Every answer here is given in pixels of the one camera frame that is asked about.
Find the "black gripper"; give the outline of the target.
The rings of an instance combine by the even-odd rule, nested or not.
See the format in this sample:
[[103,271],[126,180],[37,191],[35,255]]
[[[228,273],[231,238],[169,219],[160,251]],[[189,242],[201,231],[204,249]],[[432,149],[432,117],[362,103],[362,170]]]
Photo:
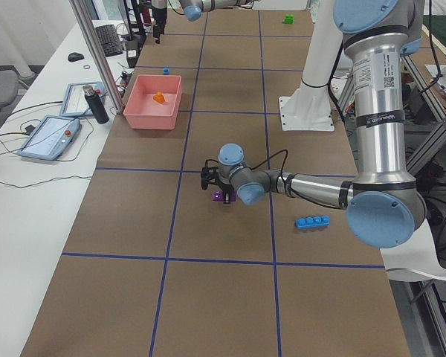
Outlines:
[[167,8],[152,8],[152,16],[155,20],[155,25],[153,26],[153,38],[156,44],[161,43],[161,36],[164,34],[164,28],[167,24]]
[[230,184],[224,183],[219,176],[219,162],[215,159],[206,159],[201,168],[201,189],[207,190],[209,185],[218,186],[222,191],[222,202],[230,204],[236,201],[237,195]]

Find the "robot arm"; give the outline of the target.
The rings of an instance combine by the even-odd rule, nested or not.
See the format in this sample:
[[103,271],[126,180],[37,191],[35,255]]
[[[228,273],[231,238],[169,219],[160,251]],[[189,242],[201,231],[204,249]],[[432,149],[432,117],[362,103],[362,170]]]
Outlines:
[[[252,8],[254,1],[242,0],[180,0],[180,10],[174,10],[178,15],[185,16],[188,21],[194,22],[201,18],[205,12],[211,12],[222,8]],[[172,5],[167,0],[151,0],[153,38],[157,44],[161,42],[161,35],[165,34],[167,25],[168,8]]]
[[261,171],[245,163],[243,149],[225,144],[215,167],[201,170],[201,186],[219,187],[224,202],[237,196],[246,205],[266,193],[281,193],[331,209],[344,209],[352,233],[367,245],[393,248],[423,223],[426,206],[408,173],[404,154],[405,113],[401,58],[421,43],[422,1],[322,1],[318,7],[300,87],[282,97],[284,126],[320,123],[319,97],[344,53],[352,61],[358,174],[334,181],[281,169]]

